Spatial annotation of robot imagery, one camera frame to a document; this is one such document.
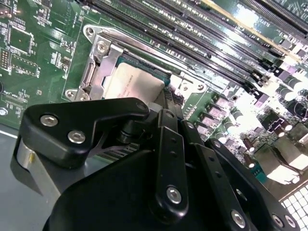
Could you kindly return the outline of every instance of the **chip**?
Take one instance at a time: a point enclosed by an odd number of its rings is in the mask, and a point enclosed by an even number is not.
[[[50,1],[49,0],[41,0],[42,5],[50,7]]]
[[[227,146],[232,146],[235,143],[235,141],[228,139],[225,143]]]
[[[213,104],[208,106],[208,113],[213,117],[219,117],[221,115],[221,109]]]
[[[292,43],[284,39],[280,45],[288,50],[290,49]]]
[[[303,58],[306,55],[306,52],[304,50],[299,50],[298,53],[296,53],[299,57]]]
[[[215,104],[218,105],[219,107],[225,108],[229,106],[229,100],[219,96],[215,101]]]
[[[254,130],[254,132],[257,133],[257,134],[259,134],[259,133],[261,133],[262,130],[263,130],[262,128],[257,127],[257,128]]]

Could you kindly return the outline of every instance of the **black linkage arm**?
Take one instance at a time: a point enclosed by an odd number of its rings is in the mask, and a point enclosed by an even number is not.
[[[178,114],[174,107],[149,110],[133,98],[29,107],[13,160],[34,179],[33,153],[65,179],[93,148],[140,146],[67,185],[44,230],[299,230],[222,143],[204,143]],[[30,153],[28,161],[21,163],[21,152]]]

